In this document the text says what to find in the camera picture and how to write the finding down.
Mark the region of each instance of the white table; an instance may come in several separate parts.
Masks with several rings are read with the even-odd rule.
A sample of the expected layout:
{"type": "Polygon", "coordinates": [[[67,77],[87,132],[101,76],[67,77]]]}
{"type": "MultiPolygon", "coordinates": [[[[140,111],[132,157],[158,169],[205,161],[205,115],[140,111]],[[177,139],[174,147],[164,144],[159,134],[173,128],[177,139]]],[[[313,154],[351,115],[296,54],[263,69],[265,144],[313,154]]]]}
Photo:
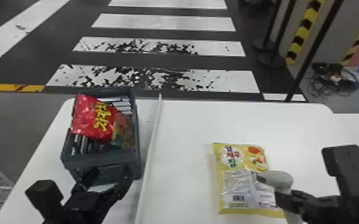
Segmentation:
{"type": "MultiPolygon", "coordinates": [[[[60,152],[66,130],[69,127],[72,104],[72,100],[68,100],[64,103],[48,132],[39,144],[36,152],[12,190],[11,195],[0,211],[0,224],[42,223],[41,215],[32,207],[24,195],[24,191],[39,179],[53,179],[64,195],[63,202],[68,199],[69,191],[74,185],[74,181],[60,161],[60,152]]],[[[144,157],[151,136],[157,101],[138,100],[137,104],[140,121],[141,153],[144,157]]],[[[320,153],[321,148],[325,146],[351,143],[359,144],[359,133],[348,132],[348,129],[351,131],[359,130],[357,127],[359,127],[359,115],[343,114],[334,116],[328,108],[317,104],[165,101],[158,137],[159,139],[164,137],[184,138],[184,142],[196,142],[198,144],[197,146],[201,146],[201,150],[204,150],[204,153],[208,153],[207,147],[211,142],[262,145],[267,151],[269,166],[271,166],[272,169],[290,167],[287,163],[289,163],[290,160],[292,161],[291,167],[294,169],[292,171],[287,170],[287,172],[297,176],[295,182],[296,189],[306,190],[315,195],[323,195],[329,192],[336,194],[337,187],[335,180],[325,174],[325,167],[320,155],[306,157],[304,154],[296,154],[284,158],[283,154],[286,151],[273,149],[283,148],[286,144],[291,144],[293,147],[305,145],[309,150],[315,150],[320,153]],[[215,117],[214,120],[210,119],[209,121],[211,117],[206,116],[206,110],[210,112],[210,116],[215,117]],[[202,117],[203,119],[200,119],[200,122],[205,126],[201,126],[201,123],[197,123],[195,117],[202,117]],[[231,131],[233,131],[235,135],[223,135],[222,132],[219,131],[219,127],[228,126],[224,121],[232,124],[231,131]],[[245,129],[245,122],[248,122],[248,125],[253,128],[251,130],[245,129]],[[261,130],[256,129],[262,122],[267,125],[265,135],[261,134],[261,130]],[[190,131],[187,136],[181,135],[183,134],[182,132],[176,133],[176,131],[173,131],[169,133],[166,131],[166,128],[170,125],[180,126],[180,128],[189,128],[190,131]],[[301,173],[295,169],[295,167],[306,167],[306,161],[309,161],[310,164],[315,164],[314,167],[307,167],[307,169],[318,169],[319,172],[322,173],[319,178],[314,179],[311,176],[303,177],[301,173]],[[321,182],[322,188],[309,187],[313,181],[321,182]]],[[[165,144],[169,144],[169,141],[159,141],[157,148],[165,144]]],[[[181,146],[183,145],[172,145],[173,149],[176,150],[181,146]]],[[[180,185],[181,183],[174,182],[175,178],[170,179],[170,181],[172,182],[169,182],[168,185],[180,185]]],[[[104,223],[133,223],[137,212],[140,189],[141,181],[135,181],[125,198],[111,209],[104,223]]],[[[161,199],[158,194],[155,196],[158,200],[161,199]]],[[[150,200],[148,201],[147,198],[143,198],[143,203],[150,204],[150,200]]],[[[189,210],[188,214],[192,214],[198,210],[206,210],[207,213],[205,214],[212,213],[215,205],[210,203],[208,208],[195,208],[189,204],[187,207],[189,210]]],[[[186,215],[181,213],[172,213],[174,216],[155,217],[155,211],[149,210],[147,212],[149,215],[142,217],[142,223],[151,223],[152,221],[162,223],[164,220],[170,219],[170,217],[172,218],[171,220],[175,220],[175,218],[180,216],[181,219],[178,220],[177,223],[186,220],[186,215]]],[[[200,217],[197,221],[203,223],[240,223],[240,220],[244,218],[245,216],[239,215],[214,216],[208,219],[202,219],[200,217]]],[[[256,216],[247,217],[247,219],[251,221],[263,221],[265,223],[284,223],[281,219],[266,219],[256,216]]]]}

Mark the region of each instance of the gray floor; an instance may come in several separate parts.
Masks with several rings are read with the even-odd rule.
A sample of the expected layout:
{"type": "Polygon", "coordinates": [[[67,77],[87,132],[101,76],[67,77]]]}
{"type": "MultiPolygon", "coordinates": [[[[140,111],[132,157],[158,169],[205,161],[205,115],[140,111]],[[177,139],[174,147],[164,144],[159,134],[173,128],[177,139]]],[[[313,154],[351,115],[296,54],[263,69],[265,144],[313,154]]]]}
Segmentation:
{"type": "MultiPolygon", "coordinates": [[[[290,66],[289,70],[291,74],[296,77],[298,72],[297,66],[290,66]]],[[[301,91],[304,93],[306,99],[309,102],[315,102],[319,104],[327,105],[334,113],[359,113],[359,89],[352,93],[349,97],[341,97],[339,95],[326,96],[325,98],[316,98],[308,93],[307,87],[309,85],[308,79],[303,79],[301,85],[301,91]]]]}
{"type": "Polygon", "coordinates": [[[13,182],[69,98],[73,95],[0,93],[0,170],[13,182]]]}

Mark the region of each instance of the crosswalk stripe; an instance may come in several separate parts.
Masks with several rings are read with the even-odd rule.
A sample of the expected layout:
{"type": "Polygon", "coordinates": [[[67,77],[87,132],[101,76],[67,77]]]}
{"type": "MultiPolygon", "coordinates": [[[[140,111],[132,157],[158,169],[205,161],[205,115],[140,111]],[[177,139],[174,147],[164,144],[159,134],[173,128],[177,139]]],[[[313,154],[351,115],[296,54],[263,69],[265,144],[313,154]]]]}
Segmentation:
{"type": "Polygon", "coordinates": [[[244,57],[236,41],[83,37],[74,51],[244,57]]]}
{"type": "Polygon", "coordinates": [[[93,28],[154,30],[212,30],[235,32],[228,17],[195,17],[168,15],[100,14],[93,28]]]}
{"type": "Polygon", "coordinates": [[[109,6],[226,9],[224,0],[112,0],[109,6]]]}
{"type": "Polygon", "coordinates": [[[259,88],[251,71],[159,69],[62,64],[47,86],[109,87],[182,91],[251,92],[259,88]]]}
{"type": "Polygon", "coordinates": [[[40,0],[0,27],[0,57],[69,0],[40,0]]]}

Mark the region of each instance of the chip bag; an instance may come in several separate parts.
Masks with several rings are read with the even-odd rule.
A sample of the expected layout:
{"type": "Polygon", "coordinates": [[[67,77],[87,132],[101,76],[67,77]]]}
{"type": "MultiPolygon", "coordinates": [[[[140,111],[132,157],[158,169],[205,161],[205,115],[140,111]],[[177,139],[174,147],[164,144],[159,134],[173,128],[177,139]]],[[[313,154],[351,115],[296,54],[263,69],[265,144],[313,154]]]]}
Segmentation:
{"type": "Polygon", "coordinates": [[[219,185],[219,214],[284,217],[272,187],[256,174],[268,170],[264,150],[255,145],[213,143],[219,185]]]}
{"type": "Polygon", "coordinates": [[[92,139],[114,141],[118,131],[114,122],[122,116],[114,107],[80,94],[75,101],[71,131],[92,139]]]}

